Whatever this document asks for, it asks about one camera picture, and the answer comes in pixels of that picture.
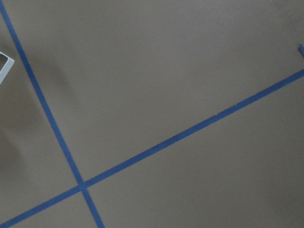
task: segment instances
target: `gray floor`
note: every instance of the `gray floor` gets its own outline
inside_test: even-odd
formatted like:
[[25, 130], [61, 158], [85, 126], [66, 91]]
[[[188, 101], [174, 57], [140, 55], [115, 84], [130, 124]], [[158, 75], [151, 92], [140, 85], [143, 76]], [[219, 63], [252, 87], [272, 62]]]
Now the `gray floor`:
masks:
[[[304, 2], [4, 0], [87, 180], [304, 68]], [[6, 28], [0, 224], [77, 185]], [[89, 188], [107, 228], [304, 227], [304, 79]], [[96, 227], [76, 194], [17, 228]]]

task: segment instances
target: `white object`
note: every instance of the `white object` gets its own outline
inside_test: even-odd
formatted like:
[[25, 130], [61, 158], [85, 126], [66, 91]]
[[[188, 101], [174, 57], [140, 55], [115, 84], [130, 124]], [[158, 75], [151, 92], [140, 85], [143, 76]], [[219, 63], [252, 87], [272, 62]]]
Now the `white object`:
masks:
[[15, 60], [0, 52], [0, 84], [14, 65]]

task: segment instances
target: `blue tape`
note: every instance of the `blue tape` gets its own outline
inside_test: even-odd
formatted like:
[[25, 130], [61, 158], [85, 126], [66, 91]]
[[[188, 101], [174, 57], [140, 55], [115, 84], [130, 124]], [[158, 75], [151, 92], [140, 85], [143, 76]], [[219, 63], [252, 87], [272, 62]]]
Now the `blue tape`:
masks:
[[[34, 87], [34, 90], [37, 94], [37, 97], [38, 97], [40, 103], [41, 103], [41, 106], [42, 106], [42, 108], [43, 108], [43, 110], [44, 110], [44, 112], [47, 116], [47, 119], [48, 119], [48, 121], [49, 121], [49, 123], [50, 123], [50, 125], [53, 129], [53, 132], [54, 132], [54, 134], [57, 138], [57, 141], [58, 141], [58, 143], [61, 147], [61, 150], [66, 157], [66, 160], [67, 160], [67, 162], [70, 166], [70, 169], [72, 170], [72, 173], [73, 173], [78, 185], [79, 186], [84, 186], [84, 181], [83, 181], [83, 179], [80, 175], [80, 172], [79, 172], [79, 170], [76, 166], [76, 163], [75, 163], [75, 161], [72, 157], [72, 154], [71, 154], [71, 152], [70, 152], [70, 150], [69, 150], [69, 148], [68, 148], [68, 146], [67, 146], [67, 144], [66, 144], [66, 142], [65, 142], [65, 140], [64, 140], [64, 138], [61, 134], [61, 131], [60, 131], [60, 129], [59, 129], [54, 117], [53, 117], [53, 114], [52, 114], [52, 112], [51, 112], [51, 110], [48, 106], [48, 103], [47, 103], [47, 101], [46, 101], [46, 99], [45, 99], [45, 97], [44, 97], [44, 95], [43, 95], [43, 93], [40, 89], [38, 81], [37, 81], [37, 79], [34, 75], [34, 72], [31, 68], [30, 64], [29, 64], [28, 58], [26, 57], [26, 54], [25, 54], [25, 52], [23, 50], [23, 47], [20, 43], [20, 40], [19, 40], [19, 38], [16, 34], [16, 31], [15, 31], [15, 29], [14, 29], [14, 27], [13, 27], [11, 21], [10, 21], [9, 15], [8, 15], [5, 7], [4, 7], [4, 4], [3, 4], [2, 0], [0, 0], [0, 11], [1, 11], [3, 19], [6, 23], [6, 26], [9, 30], [9, 33], [10, 33], [10, 35], [11, 35], [13, 41], [14, 41], [14, 44], [16, 46], [16, 49], [17, 49], [18, 53], [19, 53], [19, 56], [22, 60], [23, 66], [24, 66], [24, 68], [25, 68], [25, 70], [26, 70], [26, 72], [29, 76], [29, 79], [30, 79], [30, 81], [31, 81], [31, 83]], [[100, 216], [98, 214], [98, 211], [97, 211], [97, 209], [96, 209], [96, 207], [95, 207], [95, 205], [92, 201], [91, 196], [88, 194], [88, 192], [86, 193], [87, 189], [83, 189], [82, 191], [85, 193], [85, 194], [83, 194], [83, 196], [84, 196], [86, 202], [89, 202], [88, 207], [89, 207], [89, 209], [92, 213], [92, 216], [93, 216], [93, 218], [96, 222], [97, 227], [98, 228], [104, 228], [105, 226], [103, 225], [103, 223], [101, 221], [101, 218], [100, 218]]]
[[[5, 20], [5, 23], [8, 27], [8, 29], [9, 29], [9, 32], [10, 32], [12, 38], [13, 38], [15, 46], [16, 46], [18, 52], [19, 52], [20, 58], [23, 62], [23, 65], [24, 65], [26, 71], [27, 71], [27, 74], [28, 74], [28, 76], [29, 76], [29, 78], [30, 78], [30, 80], [33, 84], [33, 87], [34, 87], [34, 89], [37, 93], [37, 96], [38, 96], [38, 98], [41, 102], [41, 105], [42, 105], [42, 107], [43, 107], [43, 109], [44, 109], [44, 111], [45, 111], [45, 113], [48, 117], [48, 120], [49, 120], [49, 122], [50, 122], [50, 124], [53, 128], [53, 131], [54, 131], [54, 133], [57, 137], [57, 140], [60, 144], [60, 147], [63, 150], [63, 152], [65, 153], [66, 159], [68, 160], [69, 165], [71, 167], [71, 170], [72, 170], [72, 172], [73, 172], [73, 174], [74, 174], [74, 176], [75, 176], [75, 178], [78, 182], [78, 186], [61, 193], [60, 195], [58, 195], [58, 196], [56, 196], [56, 197], [54, 197], [54, 198], [52, 198], [52, 199], [50, 199], [46, 202], [34, 207], [34, 208], [16, 216], [15, 218], [12, 218], [12, 219], [8, 220], [5, 223], [2, 223], [0, 225], [0, 228], [11, 227], [11, 226], [13, 226], [13, 225], [25, 220], [25, 219], [28, 219], [29, 217], [31, 217], [31, 216], [33, 216], [33, 215], [35, 215], [35, 214], [37, 214], [41, 211], [43, 211], [43, 210], [45, 210], [45, 209], [47, 209], [47, 208], [49, 208], [49, 207], [51, 207], [51, 206], [53, 206], [53, 205], [55, 205], [59, 202], [65, 200], [65, 199], [75, 195], [76, 193], [78, 193], [80, 191], [82, 192], [82, 194], [83, 194], [83, 196], [84, 196], [84, 198], [85, 198], [85, 200], [88, 204], [88, 207], [90, 208], [90, 211], [91, 211], [91, 213], [92, 213], [92, 215], [93, 215], [93, 217], [96, 221], [97, 226], [103, 228], [104, 225], [103, 225], [102, 220], [101, 220], [101, 218], [98, 214], [98, 211], [97, 211], [97, 209], [96, 209], [96, 207], [95, 207], [95, 205], [92, 201], [92, 198], [91, 198], [91, 196], [90, 196], [90, 194], [87, 190], [88, 187], [90, 187], [90, 186], [92, 186], [92, 185], [110, 177], [110, 176], [113, 176], [114, 174], [116, 174], [116, 173], [118, 173], [118, 172], [136, 164], [137, 162], [139, 162], [139, 161], [141, 161], [141, 160], [159, 152], [160, 150], [162, 150], [162, 149], [164, 149], [164, 148], [166, 148], [166, 147], [168, 147], [168, 146], [170, 146], [170, 145], [188, 137], [189, 135], [191, 135], [191, 134], [193, 134], [193, 133], [195, 133], [195, 132], [197, 132], [197, 131], [199, 131], [199, 130], [201, 130], [201, 129], [203, 129], [203, 128], [205, 128], [205, 127], [207, 127], [207, 126], [209, 126], [209, 125], [211, 125], [211, 124], [213, 124], [213, 123], [215, 123], [215, 122], [217, 122], [217, 121], [219, 121], [219, 120], [221, 120], [225, 117], [227, 117], [228, 115], [231, 115], [232, 113], [234, 113], [234, 112], [252, 104], [253, 102], [255, 102], [255, 101], [273, 93], [274, 91], [276, 91], [276, 90], [278, 90], [278, 89], [280, 89], [280, 88], [282, 88], [282, 87], [284, 87], [284, 86], [286, 86], [286, 85], [288, 85], [288, 84], [290, 84], [290, 83], [292, 83], [292, 82], [294, 82], [294, 81], [296, 81], [296, 80], [298, 80], [298, 79], [300, 79], [304, 76], [304, 69], [303, 69], [303, 70], [295, 73], [294, 75], [292, 75], [292, 76], [290, 76], [290, 77], [288, 77], [288, 78], [286, 78], [286, 79], [284, 79], [284, 80], [282, 80], [282, 81], [280, 81], [280, 82], [262, 90], [261, 92], [255, 94], [255, 95], [253, 95], [253, 96], [251, 96], [251, 97], [249, 97], [249, 98], [247, 98], [247, 99], [245, 99], [241, 102], [239, 102], [237, 105], [231, 106], [230, 108], [225, 109], [224, 111], [220, 112], [219, 114], [214, 115], [214, 116], [198, 123], [197, 125], [189, 128], [189, 129], [187, 129], [187, 130], [185, 130], [185, 131], [183, 131], [183, 132], [181, 132], [181, 133], [179, 133], [179, 134], [177, 134], [177, 135], [175, 135], [175, 136], [173, 136], [173, 137], [171, 137], [171, 138], [169, 138], [169, 139], [167, 139], [163, 142], [161, 142], [160, 144], [158, 144], [158, 145], [156, 145], [156, 146], [154, 146], [154, 147], [152, 147], [152, 148], [150, 148], [150, 149], [148, 149], [148, 150], [146, 150], [146, 151], [144, 151], [144, 152], [142, 152], [142, 153], [140, 153], [140, 154], [138, 154], [138, 155], [136, 155], [136, 156], [134, 156], [134, 157], [118, 164], [118, 165], [116, 165], [116, 166], [114, 166], [113, 168], [108, 169], [105, 172], [102, 172], [101, 174], [87, 180], [86, 182], [83, 182], [82, 177], [81, 177], [81, 175], [78, 171], [78, 168], [76, 167], [76, 164], [75, 164], [75, 162], [74, 162], [74, 160], [73, 160], [73, 158], [72, 158], [72, 156], [69, 152], [69, 149], [68, 149], [68, 147], [67, 147], [67, 145], [66, 145], [66, 143], [63, 139], [63, 136], [61, 135], [61, 132], [60, 132], [58, 126], [57, 126], [57, 123], [56, 123], [56, 121], [55, 121], [55, 119], [54, 119], [54, 117], [51, 113], [51, 110], [50, 110], [50, 108], [49, 108], [49, 106], [48, 106], [48, 104], [47, 104], [47, 102], [46, 102], [46, 100], [45, 100], [45, 98], [42, 94], [42, 91], [41, 91], [41, 89], [39, 87], [39, 84], [38, 84], [38, 82], [37, 82], [37, 80], [34, 76], [34, 73], [33, 73], [32, 69], [30, 67], [30, 64], [29, 64], [29, 62], [26, 58], [26, 55], [23, 51], [23, 48], [22, 48], [22, 46], [20, 44], [20, 41], [17, 37], [17, 34], [16, 34], [16, 32], [13, 28], [13, 25], [12, 25], [10, 19], [9, 19], [9, 16], [8, 16], [6, 10], [5, 10], [5, 7], [3, 5], [2, 0], [0, 0], [0, 11], [1, 11], [1, 14], [2, 14], [2, 16]], [[304, 56], [304, 48], [303, 48], [302, 45], [300, 45], [299, 51]]]
[[28, 219], [29, 217], [32, 217], [33, 215], [36, 215], [38, 214], [39, 212], [75, 195], [76, 193], [80, 192], [80, 188], [79, 186], [76, 186], [68, 191], [65, 191], [63, 193], [61, 193], [60, 195], [57, 195], [55, 196], [54, 198], [51, 198], [49, 199], [48, 201], [44, 202], [44, 203], [41, 203], [40, 205], [8, 220], [7, 222], [5, 223], [2, 223], [0, 225], [0, 228], [8, 228], [8, 227], [11, 227], [11, 226], [14, 226], [16, 225], [17, 223], [23, 221], [23, 220], [26, 220]]
[[302, 44], [300, 44], [300, 46], [299, 46], [299, 51], [300, 51], [300, 53], [301, 53], [301, 55], [304, 57], [304, 47], [303, 47], [303, 45]]
[[87, 188], [84, 188], [83, 191], [82, 191], [82, 194], [86, 200], [86, 203], [91, 211], [91, 214], [95, 220], [95, 223], [97, 224], [97, 227], [101, 227], [101, 228], [105, 228], [104, 224], [103, 224], [103, 221], [98, 213], [98, 210], [92, 200], [92, 197], [88, 191]]
[[92, 185], [110, 177], [110, 176], [113, 176], [114, 174], [130, 167], [131, 165], [134, 165], [137, 162], [139, 162], [139, 161], [141, 161], [141, 160], [143, 160], [147, 157], [150, 157], [151, 155], [157, 153], [158, 151], [160, 151], [160, 150], [162, 150], [162, 149], [164, 149], [164, 148], [166, 148], [166, 147], [168, 147], [168, 146], [186, 138], [187, 136], [189, 136], [189, 135], [191, 135], [191, 134], [193, 134], [193, 133], [195, 133], [195, 132], [197, 132], [197, 131], [199, 131], [199, 130], [201, 130], [201, 129], [203, 129], [203, 128], [205, 128], [205, 127], [207, 127], [207, 126], [209, 126], [209, 125], [211, 125], [211, 124], [213, 124], [213, 123], [215, 123], [215, 122], [217, 122], [217, 121], [219, 121], [223, 118], [225, 118], [226, 116], [228, 116], [228, 115], [230, 115], [230, 114], [232, 114], [232, 113], [234, 113], [234, 112], [252, 104], [253, 102], [255, 102], [255, 101], [273, 93], [274, 91], [276, 91], [276, 90], [294, 82], [295, 80], [298, 80], [298, 79], [302, 78], [303, 76], [304, 76], [304, 69], [295, 73], [294, 75], [292, 75], [292, 76], [290, 76], [290, 77], [288, 77], [288, 78], [286, 78], [286, 79], [284, 79], [284, 80], [282, 80], [282, 81], [280, 81], [280, 82], [262, 90], [261, 92], [258, 92], [257, 94], [245, 99], [244, 101], [239, 102], [237, 105], [231, 106], [230, 108], [225, 109], [224, 111], [220, 112], [219, 114], [214, 115], [214, 116], [198, 123], [197, 125], [194, 125], [193, 127], [191, 127], [189, 129], [187, 129], [187, 130], [185, 130], [185, 131], [183, 131], [183, 132], [181, 132], [181, 133], [179, 133], [179, 134], [161, 142], [160, 144], [157, 144], [156, 146], [151, 147], [150, 149], [148, 149], [148, 150], [146, 150], [146, 151], [144, 151], [144, 152], [142, 152], [142, 153], [140, 153], [140, 154], [138, 154], [138, 155], [136, 155], [136, 156], [134, 156], [134, 157], [132, 157], [132, 158], [116, 165], [116, 166], [114, 166], [113, 168], [108, 169], [107, 171], [102, 172], [101, 174], [87, 180], [85, 182], [86, 186], [90, 187], [90, 186], [92, 186]]

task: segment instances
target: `tape strip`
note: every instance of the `tape strip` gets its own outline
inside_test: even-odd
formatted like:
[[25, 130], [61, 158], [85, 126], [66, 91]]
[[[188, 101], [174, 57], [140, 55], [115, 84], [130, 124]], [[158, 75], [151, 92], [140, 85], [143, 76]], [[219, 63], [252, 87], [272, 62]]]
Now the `tape strip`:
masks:
[[230, 108], [225, 109], [224, 111], [220, 112], [219, 114], [214, 115], [214, 116], [198, 123], [197, 125], [194, 125], [193, 127], [191, 127], [189, 129], [187, 129], [187, 130], [185, 130], [185, 131], [183, 131], [183, 132], [181, 132], [181, 133], [179, 133], [179, 134], [161, 142], [160, 144], [157, 144], [156, 146], [151, 147], [150, 149], [148, 149], [148, 150], [146, 150], [146, 151], [144, 151], [144, 152], [142, 152], [142, 153], [140, 153], [140, 154], [138, 154], [138, 155], [136, 155], [136, 156], [134, 156], [134, 157], [132, 157], [132, 158], [116, 165], [116, 166], [114, 166], [113, 168], [108, 169], [107, 171], [105, 171], [105, 172], [87, 180], [85, 182], [86, 186], [90, 187], [90, 186], [92, 186], [92, 185], [110, 177], [110, 176], [113, 176], [114, 174], [130, 167], [131, 165], [136, 164], [137, 162], [139, 162], [139, 161], [157, 153], [158, 151], [160, 151], [160, 150], [162, 150], [162, 149], [164, 149], [164, 148], [166, 148], [166, 147], [168, 147], [168, 146], [186, 138], [187, 136], [189, 136], [189, 135], [191, 135], [191, 134], [193, 134], [193, 133], [195, 133], [195, 132], [197, 132], [197, 131], [199, 131], [199, 130], [201, 130], [201, 129], [203, 129], [203, 128], [205, 128], [205, 127], [207, 127], [207, 126], [209, 126], [209, 125], [211, 125], [211, 124], [213, 124], [213, 123], [215, 123], [215, 122], [217, 122], [217, 121], [219, 121], [223, 118], [225, 118], [226, 116], [228, 116], [228, 115], [230, 115], [230, 114], [232, 114], [232, 113], [234, 113], [234, 112], [236, 112], [236, 111], [254, 103], [255, 101], [258, 101], [259, 99], [261, 99], [261, 98], [273, 93], [274, 91], [276, 91], [276, 90], [278, 90], [278, 89], [280, 89], [280, 88], [282, 88], [282, 87], [284, 87], [284, 86], [302, 78], [303, 76], [304, 76], [304, 69], [295, 73], [294, 75], [292, 75], [292, 76], [290, 76], [290, 77], [288, 77], [288, 78], [286, 78], [286, 79], [284, 79], [284, 80], [282, 80], [282, 81], [280, 81], [280, 82], [262, 90], [261, 92], [258, 92], [257, 94], [245, 99], [244, 101], [239, 102], [237, 105], [231, 106]]
[[302, 44], [300, 44], [300, 46], [299, 46], [299, 51], [300, 51], [301, 55], [304, 57], [304, 47]]
[[[10, 35], [11, 35], [13, 41], [14, 41], [14, 44], [16, 46], [16, 49], [17, 49], [18, 53], [19, 53], [19, 56], [22, 60], [23, 66], [24, 66], [24, 68], [25, 68], [25, 70], [26, 70], [26, 72], [29, 76], [29, 79], [30, 79], [30, 81], [31, 81], [31, 83], [34, 87], [34, 90], [37, 94], [37, 97], [38, 97], [40, 103], [41, 103], [41, 106], [42, 106], [42, 108], [43, 108], [43, 110], [44, 110], [44, 112], [47, 116], [47, 119], [48, 119], [48, 121], [49, 121], [49, 123], [50, 123], [50, 125], [53, 129], [53, 132], [54, 132], [54, 134], [57, 138], [57, 141], [58, 141], [58, 143], [61, 147], [61, 150], [66, 157], [66, 160], [67, 160], [67, 162], [70, 166], [70, 169], [72, 170], [72, 173], [73, 173], [78, 185], [79, 186], [85, 186], [84, 181], [83, 181], [83, 179], [80, 175], [80, 172], [79, 172], [79, 170], [76, 166], [76, 163], [75, 163], [75, 161], [72, 157], [72, 154], [71, 154], [71, 152], [70, 152], [70, 150], [69, 150], [69, 148], [68, 148], [68, 146], [67, 146], [67, 144], [66, 144], [66, 142], [65, 142], [65, 140], [64, 140], [64, 138], [61, 134], [61, 131], [60, 131], [60, 129], [59, 129], [54, 117], [53, 117], [53, 114], [52, 114], [52, 112], [51, 112], [51, 110], [48, 106], [48, 103], [47, 103], [47, 101], [46, 101], [46, 99], [45, 99], [45, 97], [44, 97], [44, 95], [43, 95], [43, 93], [40, 89], [38, 81], [37, 81], [37, 79], [34, 75], [34, 72], [31, 68], [30, 64], [29, 64], [28, 58], [26, 57], [26, 54], [25, 54], [25, 52], [23, 50], [23, 47], [20, 43], [20, 40], [19, 40], [19, 38], [16, 34], [16, 31], [15, 31], [15, 29], [14, 29], [14, 27], [13, 27], [11, 21], [10, 21], [9, 15], [8, 15], [5, 7], [4, 7], [4, 4], [3, 4], [2, 0], [0, 0], [0, 11], [1, 11], [3, 19], [6, 23], [6, 26], [9, 30], [9, 33], [10, 33]], [[82, 191], [83, 191], [83, 196], [84, 196], [84, 198], [87, 202], [87, 205], [88, 205], [88, 207], [89, 207], [89, 209], [92, 213], [92, 216], [93, 216], [93, 218], [96, 222], [97, 227], [98, 228], [104, 228], [105, 226], [102, 223], [102, 220], [101, 220], [101, 218], [98, 214], [98, 211], [97, 211], [97, 209], [96, 209], [96, 207], [93, 203], [93, 200], [92, 200], [88, 190], [84, 188], [84, 189], [82, 189]]]

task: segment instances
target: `white plastic frame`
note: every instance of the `white plastic frame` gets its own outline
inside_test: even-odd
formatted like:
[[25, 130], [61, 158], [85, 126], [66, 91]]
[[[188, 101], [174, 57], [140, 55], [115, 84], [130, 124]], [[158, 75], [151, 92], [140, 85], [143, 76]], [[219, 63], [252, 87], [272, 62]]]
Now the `white plastic frame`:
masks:
[[0, 54], [4, 55], [6, 58], [8, 58], [8, 60], [4, 64], [4, 66], [0, 69], [0, 85], [1, 85], [1, 83], [4, 80], [5, 76], [8, 74], [8, 72], [11, 69], [11, 67], [14, 65], [15, 60], [12, 59], [12, 58], [10, 58], [10, 57], [8, 57], [7, 55], [5, 55], [2, 52], [0, 52]]

